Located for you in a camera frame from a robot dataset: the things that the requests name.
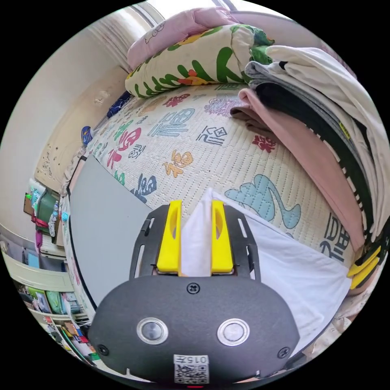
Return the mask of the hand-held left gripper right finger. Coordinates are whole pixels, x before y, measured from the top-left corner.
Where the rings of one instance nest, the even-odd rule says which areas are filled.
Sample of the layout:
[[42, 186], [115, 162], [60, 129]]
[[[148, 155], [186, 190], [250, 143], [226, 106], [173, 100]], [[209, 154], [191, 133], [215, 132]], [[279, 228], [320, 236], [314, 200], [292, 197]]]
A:
[[212, 201], [211, 273], [231, 273], [233, 257], [224, 203]]

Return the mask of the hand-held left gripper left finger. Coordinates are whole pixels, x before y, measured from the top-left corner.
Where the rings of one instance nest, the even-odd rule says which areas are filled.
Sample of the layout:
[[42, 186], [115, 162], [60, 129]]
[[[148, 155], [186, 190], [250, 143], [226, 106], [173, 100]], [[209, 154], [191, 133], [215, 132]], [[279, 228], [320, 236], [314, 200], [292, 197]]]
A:
[[181, 220], [182, 201], [171, 201], [157, 259], [159, 273], [181, 273]]

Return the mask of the person's right hand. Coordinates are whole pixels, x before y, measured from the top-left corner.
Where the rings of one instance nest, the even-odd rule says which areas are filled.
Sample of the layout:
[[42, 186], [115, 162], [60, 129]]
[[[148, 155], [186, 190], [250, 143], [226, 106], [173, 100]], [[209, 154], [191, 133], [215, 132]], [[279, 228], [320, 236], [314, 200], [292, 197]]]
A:
[[362, 286], [360, 288], [350, 290], [347, 294], [347, 298], [351, 299], [352, 301], [365, 299], [364, 297], [366, 295], [369, 296], [372, 293], [372, 290], [374, 289], [375, 285], [376, 284], [372, 280], [372, 283], [370, 283], [370, 284], [365, 284], [364, 286]]

